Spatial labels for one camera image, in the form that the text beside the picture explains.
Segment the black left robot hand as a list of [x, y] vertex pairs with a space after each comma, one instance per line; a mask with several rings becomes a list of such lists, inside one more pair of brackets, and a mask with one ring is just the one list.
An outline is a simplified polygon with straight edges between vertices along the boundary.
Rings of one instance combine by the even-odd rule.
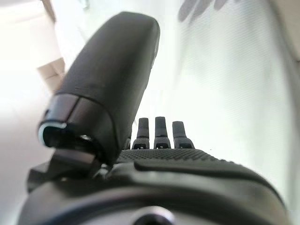
[[158, 22], [121, 12], [91, 37], [38, 126], [52, 158], [30, 169], [20, 225], [289, 225], [262, 176], [194, 147], [184, 124], [132, 125], [157, 55]]

